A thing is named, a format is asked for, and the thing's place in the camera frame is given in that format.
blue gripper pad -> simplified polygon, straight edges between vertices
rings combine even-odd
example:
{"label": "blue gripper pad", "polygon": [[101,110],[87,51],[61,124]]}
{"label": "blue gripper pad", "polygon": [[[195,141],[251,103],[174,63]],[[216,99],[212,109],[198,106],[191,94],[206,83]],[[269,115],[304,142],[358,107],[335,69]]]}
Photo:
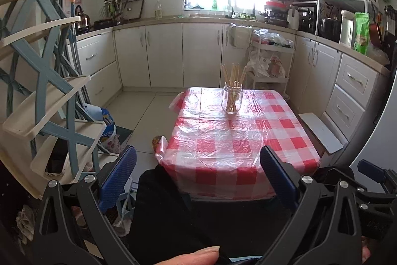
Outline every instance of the blue gripper pad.
{"label": "blue gripper pad", "polygon": [[357,164],[357,170],[375,182],[383,183],[386,180],[385,172],[380,167],[366,160],[361,160]]}
{"label": "blue gripper pad", "polygon": [[136,150],[133,146],[128,145],[120,155],[99,190],[98,206],[103,213],[114,207],[136,165]]}
{"label": "blue gripper pad", "polygon": [[263,146],[259,158],[261,167],[282,205],[295,211],[298,208],[298,191],[284,170],[277,154],[268,146]]}

green pouch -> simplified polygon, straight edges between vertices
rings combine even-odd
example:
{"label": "green pouch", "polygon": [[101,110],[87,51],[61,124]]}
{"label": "green pouch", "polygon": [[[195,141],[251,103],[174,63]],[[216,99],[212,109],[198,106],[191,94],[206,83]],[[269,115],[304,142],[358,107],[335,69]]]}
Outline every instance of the green pouch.
{"label": "green pouch", "polygon": [[356,13],[356,42],[354,49],[362,54],[367,53],[370,40],[370,14]]}

silver bolt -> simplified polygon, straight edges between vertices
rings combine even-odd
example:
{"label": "silver bolt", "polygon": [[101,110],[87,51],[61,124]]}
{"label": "silver bolt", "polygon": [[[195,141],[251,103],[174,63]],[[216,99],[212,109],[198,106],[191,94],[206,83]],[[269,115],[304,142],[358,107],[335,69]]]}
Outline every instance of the silver bolt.
{"label": "silver bolt", "polygon": [[347,189],[349,187],[349,184],[346,181],[340,181],[339,185],[343,188],[343,189]]}
{"label": "silver bolt", "polygon": [[94,180],[95,180],[95,176],[92,175],[92,174],[89,174],[89,175],[87,175],[87,176],[84,178],[84,182],[87,182],[87,183],[91,183],[91,182],[94,181]]}
{"label": "silver bolt", "polygon": [[302,181],[303,181],[304,183],[306,183],[306,184],[310,184],[310,183],[313,182],[313,178],[312,178],[311,176],[304,175],[304,176],[302,177]]}
{"label": "silver bolt", "polygon": [[56,186],[56,180],[51,180],[51,181],[48,183],[48,186],[49,186],[50,188],[53,188],[54,186]]}

frying pan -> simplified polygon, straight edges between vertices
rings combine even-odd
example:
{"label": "frying pan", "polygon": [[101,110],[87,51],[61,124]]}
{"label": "frying pan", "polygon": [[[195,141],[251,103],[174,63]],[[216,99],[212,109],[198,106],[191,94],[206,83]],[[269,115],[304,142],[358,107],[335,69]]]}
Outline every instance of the frying pan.
{"label": "frying pan", "polygon": [[380,38],[380,27],[379,24],[376,23],[375,21],[375,8],[374,8],[374,4],[372,5],[372,10],[374,12],[374,22],[370,24],[370,39],[371,39],[371,43],[378,47],[378,48],[382,48],[382,40]]}

red and white checkered tablecloth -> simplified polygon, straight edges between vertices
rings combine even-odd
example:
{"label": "red and white checkered tablecloth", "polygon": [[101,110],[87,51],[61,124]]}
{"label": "red and white checkered tablecloth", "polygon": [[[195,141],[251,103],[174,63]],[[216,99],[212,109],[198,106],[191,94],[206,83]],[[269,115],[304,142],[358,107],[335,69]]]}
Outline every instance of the red and white checkered tablecloth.
{"label": "red and white checkered tablecloth", "polygon": [[320,158],[283,97],[272,90],[244,90],[236,115],[221,107],[222,89],[190,88],[170,109],[179,112],[158,162],[192,198],[252,200],[275,195],[259,162],[269,145],[301,174],[312,174]]}

